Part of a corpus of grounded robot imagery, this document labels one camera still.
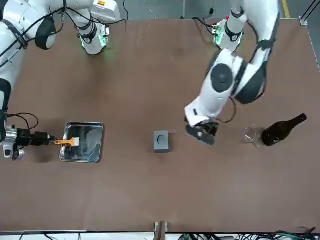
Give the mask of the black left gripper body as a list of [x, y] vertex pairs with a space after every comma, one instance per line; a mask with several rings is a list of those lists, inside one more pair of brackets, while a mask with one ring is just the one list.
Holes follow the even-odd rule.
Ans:
[[215, 137], [219, 128], [219, 123], [215, 121], [204, 121], [199, 123], [197, 126], [201, 129], [201, 132], [199, 131], [197, 133], [199, 137], [202, 137], [204, 134]]

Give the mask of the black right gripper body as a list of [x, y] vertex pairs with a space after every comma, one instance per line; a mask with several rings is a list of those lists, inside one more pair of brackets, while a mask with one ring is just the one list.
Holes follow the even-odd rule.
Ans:
[[34, 135], [29, 129], [17, 129], [16, 145], [18, 147], [27, 147], [34, 145]]

